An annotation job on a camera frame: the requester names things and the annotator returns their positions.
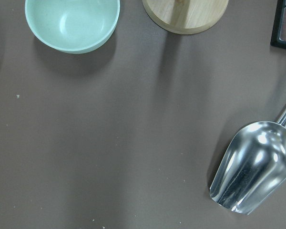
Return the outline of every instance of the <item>bowl rim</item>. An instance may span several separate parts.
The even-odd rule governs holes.
[[[55,46],[55,45],[52,45],[51,43],[47,42],[46,40],[44,40],[40,35],[38,35],[34,29],[32,28],[32,22],[30,21],[30,18],[28,16],[28,2],[29,1],[32,1],[32,0],[25,0],[25,6],[24,6],[24,11],[25,11],[25,18],[27,20],[27,23],[29,25],[29,28],[30,30],[33,32],[33,34],[41,41],[43,42],[44,44],[50,46],[51,48],[54,48],[54,49],[57,49],[59,51],[62,51],[62,52],[80,52],[80,51],[85,51],[85,50],[88,50],[92,47],[95,47],[95,46],[98,46],[98,44],[101,43],[100,46],[102,46],[102,42],[106,42],[106,40],[111,36],[111,34],[113,33],[116,25],[117,25],[117,22],[118,22],[118,19],[119,19],[119,15],[120,15],[120,0],[112,0],[112,1],[116,1],[117,2],[117,12],[116,12],[116,15],[115,15],[115,19],[112,23],[112,26],[111,28],[106,32],[106,34],[104,36],[102,36],[97,42],[91,44],[91,45],[88,45],[88,46],[85,46],[85,47],[82,47],[82,48],[76,48],[76,49],[66,49],[66,48],[62,48],[62,47],[59,47],[59,46]]]

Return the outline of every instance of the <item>wooden paper towel holder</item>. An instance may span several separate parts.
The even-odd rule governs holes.
[[[147,14],[159,26],[178,34],[194,34],[215,25],[229,0],[142,0]]]

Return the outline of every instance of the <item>wooden stand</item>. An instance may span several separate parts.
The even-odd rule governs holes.
[[[142,0],[159,26],[178,34],[205,31],[218,22],[229,0]]]

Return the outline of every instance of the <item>bowl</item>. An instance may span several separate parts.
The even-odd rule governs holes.
[[[34,35],[67,53],[86,53],[112,35],[120,0],[26,0],[25,16]]]

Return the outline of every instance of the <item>stainless steel scoop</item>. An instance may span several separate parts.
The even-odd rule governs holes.
[[[255,122],[234,136],[210,187],[210,196],[250,214],[286,179],[286,108],[277,122]]]

